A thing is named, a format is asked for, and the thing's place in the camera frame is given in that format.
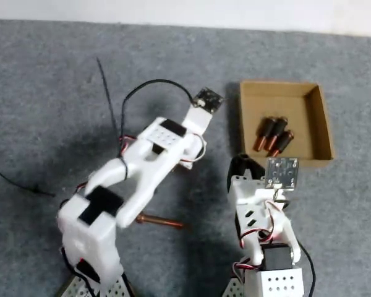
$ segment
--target open cardboard box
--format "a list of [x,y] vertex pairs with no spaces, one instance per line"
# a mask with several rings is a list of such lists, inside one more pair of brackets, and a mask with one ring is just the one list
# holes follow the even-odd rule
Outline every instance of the open cardboard box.
[[335,157],[325,99],[317,84],[298,82],[241,83],[244,152],[265,167],[267,151],[254,151],[264,117],[285,116],[294,139],[278,157],[297,157],[301,167],[323,167]]

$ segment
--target hole pattern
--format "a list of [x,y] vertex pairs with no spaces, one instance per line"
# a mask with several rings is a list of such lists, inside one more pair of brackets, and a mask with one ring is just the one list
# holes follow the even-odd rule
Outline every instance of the hole pattern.
[[[95,292],[95,295],[98,294],[98,289],[93,288],[93,291]],[[87,297],[90,296],[88,294],[88,290],[85,287],[85,283],[83,280],[79,278],[74,278],[67,289],[63,292],[62,295],[59,295],[59,297]],[[129,293],[127,291],[127,288],[125,286],[125,283],[123,279],[117,280],[113,287],[108,289],[106,292],[100,292],[101,297],[129,297]]]

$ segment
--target copper cylinder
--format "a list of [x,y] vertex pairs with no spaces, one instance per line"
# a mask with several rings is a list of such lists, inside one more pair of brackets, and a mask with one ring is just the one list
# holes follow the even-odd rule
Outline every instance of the copper cylinder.
[[259,152],[264,147],[267,137],[271,135],[271,132],[276,124],[276,119],[269,117],[264,118],[258,129],[258,137],[254,143],[254,150]]
[[280,117],[276,120],[276,123],[275,123],[275,125],[273,126],[273,129],[272,129],[270,138],[268,139],[267,144],[265,146],[265,150],[270,151],[273,148],[273,146],[274,146],[276,140],[278,139],[279,135],[284,132],[284,128],[286,128],[287,123],[288,123],[288,119],[284,116],[282,116],[282,117]]
[[270,152],[270,157],[276,157],[277,155],[279,155],[279,150],[273,150],[272,152]]
[[270,151],[273,148],[273,145],[275,144],[276,140],[278,139],[278,136],[272,136],[268,139],[267,144],[265,145],[265,150]]
[[159,225],[171,226],[171,227],[175,227],[178,229],[181,229],[184,227],[184,224],[182,222],[170,220],[168,218],[156,217],[154,215],[146,215],[144,213],[140,213],[136,217],[136,222],[137,223],[148,222],[148,223],[154,223],[154,224],[159,224]]
[[255,141],[254,150],[257,152],[261,151],[266,141],[267,138],[265,136],[257,138],[257,140]]

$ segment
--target white wire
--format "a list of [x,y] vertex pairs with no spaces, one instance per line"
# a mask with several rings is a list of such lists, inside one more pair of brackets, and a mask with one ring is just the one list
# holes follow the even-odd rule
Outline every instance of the white wire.
[[193,163],[193,162],[199,161],[200,159],[203,158],[203,156],[205,156],[205,154],[206,154],[206,142],[205,142],[205,139],[203,139],[203,137],[202,137],[201,135],[199,135],[199,134],[194,133],[194,135],[195,135],[195,136],[198,136],[199,139],[200,139],[201,142],[202,142],[202,153],[200,154],[199,157],[197,157],[197,158],[195,158],[195,159],[193,159],[193,160],[187,160],[187,159],[182,158],[181,161],[185,161],[185,162],[191,162],[191,163]]
[[232,272],[234,273],[234,275],[236,276],[236,278],[239,280],[240,283],[243,283],[243,279],[242,279],[242,276],[239,275],[237,272],[236,272],[236,269],[235,269],[235,265],[237,264],[238,262],[234,262],[233,265],[232,265]]

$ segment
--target robotic arm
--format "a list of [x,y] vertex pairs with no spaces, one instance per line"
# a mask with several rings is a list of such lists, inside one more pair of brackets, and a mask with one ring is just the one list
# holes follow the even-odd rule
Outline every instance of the robotic arm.
[[[116,227],[127,228],[176,165],[192,168],[205,154],[202,137],[223,98],[205,88],[181,124],[156,118],[123,153],[94,172],[85,195],[76,193],[59,211],[58,225],[69,263],[103,290],[124,272],[116,249]],[[137,181],[128,198],[108,187],[126,178]]]
[[[265,172],[247,155],[231,162],[228,199],[236,214],[239,243],[246,253],[232,268],[245,297],[304,295],[302,270],[296,266],[301,249],[283,212],[288,204],[284,193],[296,186],[298,164],[296,158],[269,158]],[[239,276],[238,269],[244,274]]]

